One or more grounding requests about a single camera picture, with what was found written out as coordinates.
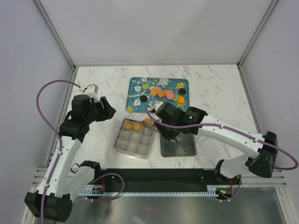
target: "blue floral tray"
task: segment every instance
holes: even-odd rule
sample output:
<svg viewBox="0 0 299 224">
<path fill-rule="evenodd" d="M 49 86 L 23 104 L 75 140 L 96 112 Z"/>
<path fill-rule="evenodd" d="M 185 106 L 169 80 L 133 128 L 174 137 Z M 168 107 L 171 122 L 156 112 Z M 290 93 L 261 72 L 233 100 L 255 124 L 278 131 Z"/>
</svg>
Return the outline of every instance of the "blue floral tray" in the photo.
<svg viewBox="0 0 299 224">
<path fill-rule="evenodd" d="M 143 84 L 148 84 L 149 88 L 144 90 Z M 167 99 L 167 97 L 160 98 L 159 96 L 153 97 L 150 95 L 150 91 L 154 87 L 160 87 L 162 90 L 172 90 L 174 94 L 179 95 L 178 90 L 184 88 L 186 94 L 184 95 L 185 102 L 179 104 L 173 100 Z M 147 102 L 141 102 L 140 96 L 145 95 L 148 98 Z M 187 79 L 183 78 L 145 78 L 145 77 L 133 77 L 130 79 L 128 98 L 126 104 L 126 110 L 128 112 L 145 113 L 146 107 L 149 104 L 154 104 L 158 101 L 169 102 L 175 107 L 179 107 L 181 110 L 186 111 L 189 107 L 189 83 Z"/>
</svg>

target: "green circle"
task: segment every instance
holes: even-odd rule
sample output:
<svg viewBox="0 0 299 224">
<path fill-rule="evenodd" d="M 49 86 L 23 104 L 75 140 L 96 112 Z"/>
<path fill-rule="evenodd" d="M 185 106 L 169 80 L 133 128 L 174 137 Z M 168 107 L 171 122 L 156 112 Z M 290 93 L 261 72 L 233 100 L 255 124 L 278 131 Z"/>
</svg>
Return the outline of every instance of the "green circle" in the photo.
<svg viewBox="0 0 299 224">
<path fill-rule="evenodd" d="M 148 85 L 147 83 L 145 83 L 145 84 L 142 85 L 142 88 L 143 88 L 144 90 L 147 90 L 147 89 L 149 88 L 149 85 Z"/>
<path fill-rule="evenodd" d="M 174 98 L 172 99 L 174 102 L 177 102 L 179 99 L 179 96 L 178 95 L 174 95 Z"/>
</svg>

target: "white marble surface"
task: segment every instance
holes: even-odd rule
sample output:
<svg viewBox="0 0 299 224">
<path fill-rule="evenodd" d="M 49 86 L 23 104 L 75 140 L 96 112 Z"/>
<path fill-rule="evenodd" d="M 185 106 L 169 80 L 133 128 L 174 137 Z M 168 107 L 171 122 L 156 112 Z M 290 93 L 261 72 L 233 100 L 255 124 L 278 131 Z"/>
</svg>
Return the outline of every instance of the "white marble surface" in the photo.
<svg viewBox="0 0 299 224">
<path fill-rule="evenodd" d="M 190 106 L 205 110 L 223 122 L 244 130 L 256 131 L 235 65 L 80 67 L 75 82 L 82 87 L 97 84 L 98 95 L 106 96 L 116 109 L 116 114 L 111 120 L 90 125 L 74 162 L 98 161 L 102 168 L 214 168 L 219 160 L 242 154 L 213 139 L 196 136 L 196 156 L 164 158 L 161 156 L 158 134 L 146 160 L 117 153 L 114 143 L 123 119 L 142 120 L 146 117 L 146 114 L 125 110 L 131 77 L 186 78 L 189 81 Z M 71 98 L 80 93 L 74 87 Z"/>
</svg>

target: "egg tray compartment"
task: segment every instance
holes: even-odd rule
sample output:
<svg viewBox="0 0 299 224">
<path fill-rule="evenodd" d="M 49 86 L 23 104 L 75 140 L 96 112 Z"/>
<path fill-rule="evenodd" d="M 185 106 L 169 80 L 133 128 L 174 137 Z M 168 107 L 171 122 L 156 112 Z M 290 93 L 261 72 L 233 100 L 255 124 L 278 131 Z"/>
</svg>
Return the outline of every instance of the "egg tray compartment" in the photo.
<svg viewBox="0 0 299 224">
<path fill-rule="evenodd" d="M 130 130 L 125 129 L 127 123 L 132 124 Z M 142 126 L 140 131 L 134 131 L 134 124 Z M 142 122 L 131 119 L 124 119 L 115 141 L 114 147 L 118 153 L 134 156 L 140 159 L 147 159 L 150 155 L 151 145 L 154 139 L 154 131 L 145 128 Z"/>
</svg>

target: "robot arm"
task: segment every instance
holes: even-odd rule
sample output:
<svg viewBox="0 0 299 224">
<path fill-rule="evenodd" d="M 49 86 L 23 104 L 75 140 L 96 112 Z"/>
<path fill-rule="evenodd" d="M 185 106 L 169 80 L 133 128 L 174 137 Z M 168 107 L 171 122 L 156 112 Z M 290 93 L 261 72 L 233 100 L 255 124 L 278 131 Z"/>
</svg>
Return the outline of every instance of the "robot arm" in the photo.
<svg viewBox="0 0 299 224">
<path fill-rule="evenodd" d="M 153 108 L 153 112 L 162 120 L 162 123 L 185 126 L 194 124 L 216 124 L 215 126 L 191 127 L 184 129 L 174 129 L 164 127 L 161 124 L 154 123 L 162 138 L 166 141 L 173 140 L 182 132 L 184 134 L 192 133 L 213 138 L 227 145 L 235 147 L 242 151 L 244 155 L 231 160 L 220 160 L 216 166 L 214 174 L 218 178 L 233 178 L 236 175 L 245 173 L 254 173 L 257 176 L 270 178 L 274 168 L 277 151 L 271 147 L 265 146 L 257 140 L 266 141 L 277 145 L 276 134 L 267 132 L 265 135 L 260 133 L 251 133 L 241 130 L 237 127 L 225 124 L 205 111 L 189 107 L 186 112 L 174 107 L 170 103 L 158 102 Z M 251 136 L 254 140 L 240 135 L 240 133 Z"/>
<path fill-rule="evenodd" d="M 89 131 L 89 125 L 93 122 L 111 119 L 115 109 L 107 102 L 105 97 L 98 98 L 96 85 L 88 86 L 83 94 L 74 96 L 71 107 L 64 122 L 59 128 L 62 138 L 62 151 L 59 151 L 59 141 L 49 168 L 35 193 L 28 192 L 25 203 L 35 217 L 40 217 L 41 199 L 43 190 L 48 187 L 44 217 L 49 220 L 65 222 L 72 209 L 72 203 L 80 191 L 94 178 L 99 177 L 100 164 L 93 161 L 84 161 L 78 172 L 66 182 L 71 163 L 80 148 L 85 135 Z M 46 185 L 52 168 L 55 166 L 50 183 Z"/>
</svg>

